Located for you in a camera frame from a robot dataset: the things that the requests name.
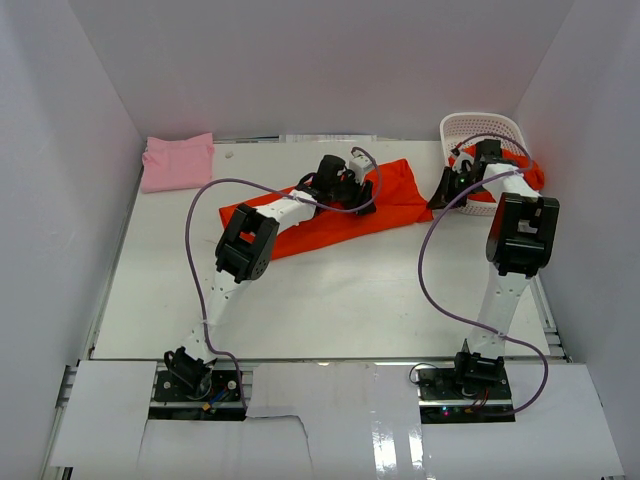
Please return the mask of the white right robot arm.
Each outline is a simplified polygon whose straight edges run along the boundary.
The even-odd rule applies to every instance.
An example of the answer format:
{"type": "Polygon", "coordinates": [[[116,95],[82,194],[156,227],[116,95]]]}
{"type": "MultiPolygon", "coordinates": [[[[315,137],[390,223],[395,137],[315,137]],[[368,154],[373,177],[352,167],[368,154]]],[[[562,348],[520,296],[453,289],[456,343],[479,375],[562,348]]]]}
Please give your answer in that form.
{"type": "Polygon", "coordinates": [[[469,160],[458,171],[444,169],[428,207],[446,212],[462,206],[478,188],[496,201],[496,211],[485,248],[487,288],[451,374],[453,390],[466,399],[502,383],[506,337],[522,294],[549,263],[560,209],[558,200],[529,186],[516,166],[469,160]]]}

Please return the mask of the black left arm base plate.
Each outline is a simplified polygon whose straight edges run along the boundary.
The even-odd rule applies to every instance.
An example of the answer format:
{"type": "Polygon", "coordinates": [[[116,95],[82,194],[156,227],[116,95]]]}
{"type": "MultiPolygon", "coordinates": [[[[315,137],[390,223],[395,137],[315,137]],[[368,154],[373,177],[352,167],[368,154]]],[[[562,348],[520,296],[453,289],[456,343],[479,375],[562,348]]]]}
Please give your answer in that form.
{"type": "Polygon", "coordinates": [[[156,374],[150,420],[242,422],[245,418],[239,382],[233,370],[214,369],[193,392],[168,370],[156,374]]]}

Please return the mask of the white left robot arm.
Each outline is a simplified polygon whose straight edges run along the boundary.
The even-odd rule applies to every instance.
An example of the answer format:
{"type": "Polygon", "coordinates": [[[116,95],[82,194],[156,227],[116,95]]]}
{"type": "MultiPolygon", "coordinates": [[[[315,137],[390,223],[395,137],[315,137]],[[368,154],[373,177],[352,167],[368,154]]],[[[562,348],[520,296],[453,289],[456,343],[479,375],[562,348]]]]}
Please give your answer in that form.
{"type": "Polygon", "coordinates": [[[325,183],[318,183],[318,173],[309,173],[288,192],[274,190],[255,182],[236,178],[213,180],[195,194],[185,222],[185,250],[201,307],[202,330],[193,332],[196,342],[206,346],[215,358],[234,355],[217,350],[211,344],[210,322],[220,320],[227,303],[243,287],[259,279],[266,271],[275,249],[277,236],[291,227],[314,219],[320,211],[368,215],[376,211],[375,200],[382,186],[371,180],[359,181],[347,169],[325,183]],[[237,183],[276,195],[274,202],[259,207],[240,203],[233,211],[215,250],[215,272],[212,296],[219,298],[218,311],[210,313],[205,302],[190,244],[190,229],[195,207],[201,196],[211,187],[237,183]]]}

